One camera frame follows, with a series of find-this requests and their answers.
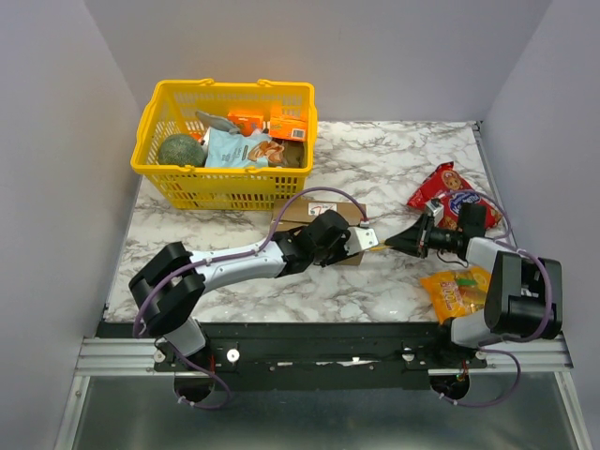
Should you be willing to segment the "brown cardboard express box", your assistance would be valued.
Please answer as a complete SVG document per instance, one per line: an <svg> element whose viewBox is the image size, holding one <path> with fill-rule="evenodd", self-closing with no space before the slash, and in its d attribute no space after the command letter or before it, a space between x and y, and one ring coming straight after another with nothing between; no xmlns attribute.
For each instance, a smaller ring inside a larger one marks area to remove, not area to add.
<svg viewBox="0 0 600 450"><path fill-rule="evenodd" d="M276 204L271 228L273 240L282 252L284 276L305 271L314 265L319 248L328 248L349 227L362 227L359 208L351 202L309 202L296 200L290 206Z"/></svg>

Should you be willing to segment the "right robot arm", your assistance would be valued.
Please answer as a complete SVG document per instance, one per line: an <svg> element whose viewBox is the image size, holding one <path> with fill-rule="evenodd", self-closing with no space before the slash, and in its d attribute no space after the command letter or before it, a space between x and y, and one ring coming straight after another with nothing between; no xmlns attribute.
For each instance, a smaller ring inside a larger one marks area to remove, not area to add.
<svg viewBox="0 0 600 450"><path fill-rule="evenodd" d="M484 308L455 318L450 335L431 344L433 360L450 368L477 348L501 341L554 339L562 327L562 270L553 260L539 259L485 236L487 209L467 203L459 210L454 230L440 226L443 204L426 203L417 232L417 254L446 251L490 273Z"/></svg>

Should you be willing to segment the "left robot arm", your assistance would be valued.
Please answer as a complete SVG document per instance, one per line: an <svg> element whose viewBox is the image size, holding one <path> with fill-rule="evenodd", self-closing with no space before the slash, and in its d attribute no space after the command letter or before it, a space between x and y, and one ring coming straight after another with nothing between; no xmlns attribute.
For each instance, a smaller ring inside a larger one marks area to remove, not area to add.
<svg viewBox="0 0 600 450"><path fill-rule="evenodd" d="M341 263L379 244L366 223L352 226L333 210L289 230L272 229L261 242L244 247L192 252L181 242L170 243L128 284L138 307L133 336L165 338L184 368L199 369L207 361L207 338L191 313L203 295Z"/></svg>

